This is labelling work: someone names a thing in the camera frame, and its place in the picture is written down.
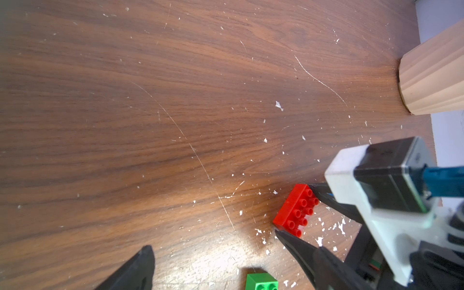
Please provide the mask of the green small lego brick left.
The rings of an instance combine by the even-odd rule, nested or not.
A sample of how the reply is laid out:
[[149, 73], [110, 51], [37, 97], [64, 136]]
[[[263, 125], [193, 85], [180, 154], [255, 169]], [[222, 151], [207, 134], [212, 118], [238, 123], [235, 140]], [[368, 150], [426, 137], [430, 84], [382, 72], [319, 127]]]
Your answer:
[[269, 273], [253, 273], [246, 277], [246, 290], [278, 290], [279, 282]]

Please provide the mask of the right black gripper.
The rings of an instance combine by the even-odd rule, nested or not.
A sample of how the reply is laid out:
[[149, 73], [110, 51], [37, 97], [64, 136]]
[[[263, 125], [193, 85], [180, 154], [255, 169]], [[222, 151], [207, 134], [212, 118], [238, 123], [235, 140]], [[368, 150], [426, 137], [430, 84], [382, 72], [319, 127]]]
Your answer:
[[[310, 184], [309, 188], [322, 203], [340, 214], [364, 224], [354, 205], [339, 203], [327, 182]], [[276, 229], [275, 235], [298, 262], [313, 286], [315, 283], [315, 246]], [[345, 263], [373, 290], [462, 290], [464, 288], [464, 255], [434, 244], [422, 242], [410, 255], [412, 276], [407, 286], [397, 283], [381, 250], [366, 226], [362, 226], [345, 259]]]

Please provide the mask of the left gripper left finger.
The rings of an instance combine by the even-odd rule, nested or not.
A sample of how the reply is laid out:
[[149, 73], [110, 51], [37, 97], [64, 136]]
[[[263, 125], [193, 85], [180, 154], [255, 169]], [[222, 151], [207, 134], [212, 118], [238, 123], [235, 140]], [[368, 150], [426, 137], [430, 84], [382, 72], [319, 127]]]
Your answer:
[[155, 254], [145, 245], [96, 290], [151, 290], [155, 273]]

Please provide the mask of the beige ribbed flower pot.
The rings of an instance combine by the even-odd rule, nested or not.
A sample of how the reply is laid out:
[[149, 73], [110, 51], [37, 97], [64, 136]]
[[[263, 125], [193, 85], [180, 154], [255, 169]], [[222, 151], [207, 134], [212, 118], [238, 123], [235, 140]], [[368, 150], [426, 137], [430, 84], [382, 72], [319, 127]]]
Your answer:
[[399, 88], [404, 105], [416, 116], [463, 110], [463, 20], [402, 57]]

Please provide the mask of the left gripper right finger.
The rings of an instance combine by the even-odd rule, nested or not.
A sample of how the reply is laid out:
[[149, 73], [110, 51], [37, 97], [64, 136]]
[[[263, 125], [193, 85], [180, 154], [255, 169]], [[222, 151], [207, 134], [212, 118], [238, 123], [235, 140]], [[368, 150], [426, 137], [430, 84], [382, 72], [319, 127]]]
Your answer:
[[313, 276], [316, 290], [373, 290], [361, 270], [366, 249], [353, 246], [345, 261], [325, 247], [313, 252]]

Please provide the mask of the red long lego brick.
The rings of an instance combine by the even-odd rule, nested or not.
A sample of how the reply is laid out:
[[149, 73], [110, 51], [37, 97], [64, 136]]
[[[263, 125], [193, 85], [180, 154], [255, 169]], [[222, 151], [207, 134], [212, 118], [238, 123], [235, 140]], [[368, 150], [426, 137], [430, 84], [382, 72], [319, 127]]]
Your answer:
[[320, 201], [306, 184], [296, 184], [273, 220], [274, 226], [297, 238], [303, 235], [303, 228], [314, 214], [314, 207]]

